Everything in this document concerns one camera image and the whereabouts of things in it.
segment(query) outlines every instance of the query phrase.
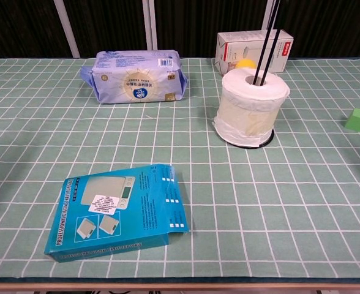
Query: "white label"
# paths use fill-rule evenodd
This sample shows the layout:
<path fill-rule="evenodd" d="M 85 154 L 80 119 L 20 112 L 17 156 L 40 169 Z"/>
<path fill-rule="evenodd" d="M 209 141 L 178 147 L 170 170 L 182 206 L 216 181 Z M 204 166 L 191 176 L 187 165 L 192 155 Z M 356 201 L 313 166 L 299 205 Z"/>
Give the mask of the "white label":
<path fill-rule="evenodd" d="M 167 59 L 158 59 L 158 66 L 159 67 L 173 67 L 173 59 L 167 58 Z"/>
<path fill-rule="evenodd" d="M 96 195 L 90 204 L 89 211 L 91 213 L 104 213 L 113 215 L 116 207 L 118 207 L 120 198 L 104 195 Z"/>

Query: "yellow ball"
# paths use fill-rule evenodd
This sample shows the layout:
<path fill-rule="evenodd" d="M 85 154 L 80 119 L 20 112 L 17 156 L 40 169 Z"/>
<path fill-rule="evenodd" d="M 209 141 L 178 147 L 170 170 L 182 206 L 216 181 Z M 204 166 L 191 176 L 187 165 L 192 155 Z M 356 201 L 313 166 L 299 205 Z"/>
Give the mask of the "yellow ball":
<path fill-rule="evenodd" d="M 240 67 L 249 67 L 251 69 L 256 69 L 256 64 L 251 59 L 242 59 L 236 64 L 236 68 Z"/>

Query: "white box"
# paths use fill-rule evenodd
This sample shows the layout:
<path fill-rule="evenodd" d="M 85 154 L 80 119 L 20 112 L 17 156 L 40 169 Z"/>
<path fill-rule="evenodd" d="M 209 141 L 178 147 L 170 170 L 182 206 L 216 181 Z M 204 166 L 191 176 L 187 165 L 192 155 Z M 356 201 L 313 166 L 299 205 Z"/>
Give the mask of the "white box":
<path fill-rule="evenodd" d="M 266 38 L 267 30 L 243 31 L 243 32 L 219 32 L 217 36 L 217 49 L 215 65 L 222 75 L 235 68 L 237 62 L 246 58 L 251 59 L 257 65 L 261 55 L 261 49 Z M 266 67 L 267 59 L 276 35 L 272 29 L 264 52 L 261 69 Z M 283 72 L 288 60 L 293 37 L 281 30 L 270 62 L 269 72 Z"/>

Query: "blue logo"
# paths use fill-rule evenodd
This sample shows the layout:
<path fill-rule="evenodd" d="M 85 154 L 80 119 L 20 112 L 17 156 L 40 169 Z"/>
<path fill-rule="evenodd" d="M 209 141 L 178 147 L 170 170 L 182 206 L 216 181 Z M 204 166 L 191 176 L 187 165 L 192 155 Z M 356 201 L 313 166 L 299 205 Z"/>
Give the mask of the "blue logo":
<path fill-rule="evenodd" d="M 143 89 L 143 88 L 135 89 L 135 90 L 133 90 L 133 95 L 135 96 L 135 98 L 142 99 L 148 95 L 148 90 Z"/>

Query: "black ring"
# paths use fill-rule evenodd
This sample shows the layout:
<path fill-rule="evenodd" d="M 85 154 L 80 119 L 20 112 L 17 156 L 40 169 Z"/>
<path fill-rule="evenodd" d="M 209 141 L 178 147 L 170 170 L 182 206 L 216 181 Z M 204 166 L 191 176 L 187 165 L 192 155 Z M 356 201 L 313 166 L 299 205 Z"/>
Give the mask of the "black ring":
<path fill-rule="evenodd" d="M 238 146 L 238 145 L 235 145 L 235 144 L 232 144 L 232 143 L 229 143 L 230 145 L 233 145 L 235 147 L 238 147 L 238 148 L 242 148 L 242 149 L 259 149 L 259 148 L 262 148 L 262 147 L 265 147 L 267 145 L 269 145 L 272 141 L 272 139 L 274 138 L 274 129 L 271 131 L 271 135 L 270 137 L 267 139 L 267 141 L 265 141 L 264 143 L 260 144 L 259 147 L 247 147 L 247 146 Z"/>

